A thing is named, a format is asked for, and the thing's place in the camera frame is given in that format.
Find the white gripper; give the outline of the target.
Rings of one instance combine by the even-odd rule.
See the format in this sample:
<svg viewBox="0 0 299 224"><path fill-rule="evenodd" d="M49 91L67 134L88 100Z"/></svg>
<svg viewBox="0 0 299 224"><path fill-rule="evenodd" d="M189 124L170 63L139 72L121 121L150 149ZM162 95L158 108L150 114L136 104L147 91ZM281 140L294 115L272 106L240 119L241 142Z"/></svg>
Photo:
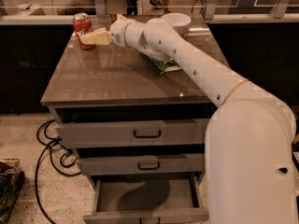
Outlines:
<svg viewBox="0 0 299 224"><path fill-rule="evenodd" d="M106 28L99 28L82 35L80 40L86 45L109 45L113 40L118 46L131 47L134 38L134 22L126 19L122 14L117 14L117 20L110 26L110 32Z"/></svg>

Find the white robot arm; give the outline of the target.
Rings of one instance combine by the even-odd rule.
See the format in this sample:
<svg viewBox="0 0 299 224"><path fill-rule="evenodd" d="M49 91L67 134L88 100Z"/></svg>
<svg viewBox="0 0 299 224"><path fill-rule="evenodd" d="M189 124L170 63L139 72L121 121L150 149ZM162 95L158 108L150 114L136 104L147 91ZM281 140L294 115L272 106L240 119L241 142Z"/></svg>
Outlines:
<svg viewBox="0 0 299 224"><path fill-rule="evenodd" d="M163 61L173 58L217 107L206 128L210 224L298 224L292 164L296 121L276 96L186 41L167 21L118 16L81 36Z"/></svg>

